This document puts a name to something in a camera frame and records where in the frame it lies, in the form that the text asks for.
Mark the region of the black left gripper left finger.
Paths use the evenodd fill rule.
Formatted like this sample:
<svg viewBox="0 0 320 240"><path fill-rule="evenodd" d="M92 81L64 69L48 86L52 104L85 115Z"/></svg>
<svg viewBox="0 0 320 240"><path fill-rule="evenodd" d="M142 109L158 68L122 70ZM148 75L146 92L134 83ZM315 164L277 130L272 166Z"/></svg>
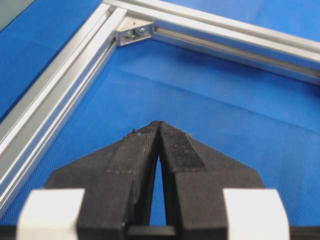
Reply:
<svg viewBox="0 0 320 240"><path fill-rule="evenodd" d="M121 231L150 221L158 161L159 122L52 172L45 188L85 190L77 220L81 231Z"/></svg>

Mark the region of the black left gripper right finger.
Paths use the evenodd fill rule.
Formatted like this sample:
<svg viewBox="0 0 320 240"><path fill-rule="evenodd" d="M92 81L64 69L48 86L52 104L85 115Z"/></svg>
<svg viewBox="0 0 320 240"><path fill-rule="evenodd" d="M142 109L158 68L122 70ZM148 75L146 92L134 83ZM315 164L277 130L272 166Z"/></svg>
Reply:
<svg viewBox="0 0 320 240"><path fill-rule="evenodd" d="M223 189L263 189L260 175L164 121L159 147L166 223L182 240L226 240Z"/></svg>

